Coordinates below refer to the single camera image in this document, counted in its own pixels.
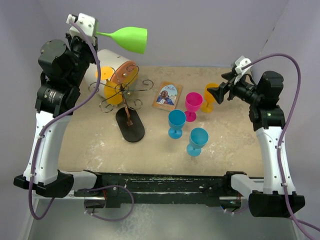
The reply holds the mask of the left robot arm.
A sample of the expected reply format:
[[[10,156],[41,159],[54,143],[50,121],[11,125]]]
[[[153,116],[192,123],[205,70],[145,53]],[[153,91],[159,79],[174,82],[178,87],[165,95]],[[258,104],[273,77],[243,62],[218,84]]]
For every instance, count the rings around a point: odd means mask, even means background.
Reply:
[[[58,161],[63,137],[71,120],[70,110],[80,96],[80,84],[90,64],[96,62],[97,43],[66,34],[68,40],[54,39],[41,47],[42,68],[37,91],[36,129],[31,156],[23,174],[14,178],[16,187],[31,188],[46,198],[63,198],[71,190],[85,189],[91,196],[103,191],[97,174],[88,171],[60,171]]]

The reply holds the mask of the white cylinder container orange lid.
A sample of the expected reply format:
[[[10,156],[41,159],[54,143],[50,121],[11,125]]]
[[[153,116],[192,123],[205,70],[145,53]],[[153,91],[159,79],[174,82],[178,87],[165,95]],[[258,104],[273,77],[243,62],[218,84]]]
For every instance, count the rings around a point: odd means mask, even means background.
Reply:
[[[132,89],[138,78],[138,67],[136,63],[108,49],[102,49],[97,53],[100,67],[109,66],[114,68],[119,80],[120,87],[125,90]]]

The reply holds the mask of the orange picture book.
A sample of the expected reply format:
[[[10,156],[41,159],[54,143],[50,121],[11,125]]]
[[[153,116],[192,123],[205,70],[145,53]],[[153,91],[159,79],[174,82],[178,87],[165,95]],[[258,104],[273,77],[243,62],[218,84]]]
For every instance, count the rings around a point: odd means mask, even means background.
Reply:
[[[168,112],[175,110],[182,90],[181,84],[162,81],[152,102],[152,107]]]

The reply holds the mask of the orange wine glass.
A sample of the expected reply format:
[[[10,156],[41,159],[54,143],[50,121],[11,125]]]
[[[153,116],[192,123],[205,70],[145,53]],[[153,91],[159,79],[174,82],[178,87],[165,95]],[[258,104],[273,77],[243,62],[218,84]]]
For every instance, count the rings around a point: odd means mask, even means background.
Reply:
[[[216,83],[209,83],[205,86],[203,94],[203,103],[201,104],[201,111],[204,113],[211,113],[214,110],[215,98],[208,92],[208,88],[218,88],[219,85]]]
[[[120,90],[121,81],[115,69],[110,66],[102,66],[100,73],[98,94],[111,105],[120,104],[123,101]]]

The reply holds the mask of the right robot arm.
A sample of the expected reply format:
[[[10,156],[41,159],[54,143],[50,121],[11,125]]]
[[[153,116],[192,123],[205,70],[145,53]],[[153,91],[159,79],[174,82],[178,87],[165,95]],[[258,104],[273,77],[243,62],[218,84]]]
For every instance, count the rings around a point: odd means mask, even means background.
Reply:
[[[296,193],[291,179],[285,147],[285,126],[289,122],[277,104],[282,92],[283,77],[275,71],[266,71],[260,81],[246,82],[236,74],[222,74],[226,82],[207,91],[218,104],[228,94],[231,101],[237,97],[249,104],[249,119],[258,139],[263,161],[263,184],[256,183],[244,172],[228,171],[222,190],[228,196],[237,192],[248,200],[249,211],[254,217],[289,218],[305,206],[305,198]]]

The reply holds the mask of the blue wine glass left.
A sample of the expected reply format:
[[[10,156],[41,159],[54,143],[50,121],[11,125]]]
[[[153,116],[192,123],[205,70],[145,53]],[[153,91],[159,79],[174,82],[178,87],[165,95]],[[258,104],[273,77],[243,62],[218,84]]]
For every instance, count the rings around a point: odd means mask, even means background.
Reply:
[[[172,139],[179,139],[183,135],[182,128],[186,122],[186,115],[179,109],[172,110],[168,115],[169,130],[168,135]]]

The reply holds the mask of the orange wine glass front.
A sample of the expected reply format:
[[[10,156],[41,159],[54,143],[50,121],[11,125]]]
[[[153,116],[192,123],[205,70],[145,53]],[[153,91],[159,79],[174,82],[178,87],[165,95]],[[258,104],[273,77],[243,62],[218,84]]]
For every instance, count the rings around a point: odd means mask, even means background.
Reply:
[[[111,105],[120,104],[123,101],[120,90],[121,81],[115,69],[110,66],[102,66],[100,73],[98,94]]]

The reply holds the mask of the pink wine glass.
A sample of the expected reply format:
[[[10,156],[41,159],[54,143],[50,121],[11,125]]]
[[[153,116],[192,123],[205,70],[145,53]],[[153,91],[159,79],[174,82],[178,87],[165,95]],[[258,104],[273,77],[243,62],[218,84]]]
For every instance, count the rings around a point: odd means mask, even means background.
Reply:
[[[187,122],[193,122],[197,118],[196,112],[200,109],[203,103],[203,97],[198,92],[190,92],[186,95],[185,98],[185,107],[186,111],[184,112],[186,115]]]

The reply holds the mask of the metal wine glass rack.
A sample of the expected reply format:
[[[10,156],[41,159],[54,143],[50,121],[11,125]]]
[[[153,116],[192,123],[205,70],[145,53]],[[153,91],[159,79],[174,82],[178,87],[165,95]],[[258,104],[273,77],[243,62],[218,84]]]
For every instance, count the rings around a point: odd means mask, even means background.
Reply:
[[[122,137],[129,143],[137,143],[145,136],[145,128],[138,115],[138,110],[142,108],[143,102],[136,98],[133,100],[133,106],[130,106],[128,100],[134,92],[149,91],[154,86],[154,82],[150,79],[143,80],[142,84],[144,85],[142,89],[136,89],[135,84],[133,88],[130,89],[125,89],[121,86],[122,102],[117,105],[109,104],[106,99],[103,99],[99,103],[99,108],[103,113],[110,113],[119,107],[115,113],[115,120]]]

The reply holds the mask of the blue wine glass front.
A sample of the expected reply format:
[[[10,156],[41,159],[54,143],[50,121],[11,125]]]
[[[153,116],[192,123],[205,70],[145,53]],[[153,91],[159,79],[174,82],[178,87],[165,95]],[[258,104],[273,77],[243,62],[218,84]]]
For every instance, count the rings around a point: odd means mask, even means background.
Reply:
[[[204,128],[196,127],[190,132],[189,144],[186,147],[187,153],[192,157],[201,154],[202,148],[207,144],[209,134]]]

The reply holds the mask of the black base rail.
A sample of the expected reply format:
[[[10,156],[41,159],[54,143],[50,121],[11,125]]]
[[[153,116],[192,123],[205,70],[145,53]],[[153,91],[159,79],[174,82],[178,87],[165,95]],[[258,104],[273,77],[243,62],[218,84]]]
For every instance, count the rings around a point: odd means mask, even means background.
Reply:
[[[239,209],[241,196],[231,189],[229,176],[98,173],[93,191],[77,190],[76,197],[100,198],[105,207],[121,204],[206,205]]]

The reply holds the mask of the blue wine glass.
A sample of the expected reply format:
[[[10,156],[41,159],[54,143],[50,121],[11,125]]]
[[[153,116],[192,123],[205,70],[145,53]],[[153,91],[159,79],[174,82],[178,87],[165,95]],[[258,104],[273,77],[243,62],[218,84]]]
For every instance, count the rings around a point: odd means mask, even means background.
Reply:
[[[186,147],[187,153],[192,157],[201,154],[202,148],[207,144],[209,134],[204,128],[196,127],[190,132],[189,144]]]
[[[186,122],[186,115],[179,109],[172,110],[168,115],[169,130],[168,135],[172,139],[179,139],[183,135],[182,128]]]

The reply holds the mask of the orange wine glass back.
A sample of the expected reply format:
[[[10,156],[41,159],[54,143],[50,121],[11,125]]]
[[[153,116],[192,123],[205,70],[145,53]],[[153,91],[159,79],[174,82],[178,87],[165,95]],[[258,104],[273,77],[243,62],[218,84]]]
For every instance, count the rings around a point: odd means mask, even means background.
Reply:
[[[219,85],[216,83],[209,83],[205,86],[203,94],[203,103],[201,104],[201,111],[204,113],[211,113],[214,110],[215,98],[208,92],[208,88],[218,88]]]

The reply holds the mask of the green wine glass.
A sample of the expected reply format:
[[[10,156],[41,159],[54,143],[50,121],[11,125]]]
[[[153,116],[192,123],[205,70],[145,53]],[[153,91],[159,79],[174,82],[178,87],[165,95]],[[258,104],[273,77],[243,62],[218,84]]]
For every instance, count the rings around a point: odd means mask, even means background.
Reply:
[[[142,27],[127,26],[112,33],[96,32],[97,35],[109,37],[123,49],[144,54],[148,42],[148,30]]]

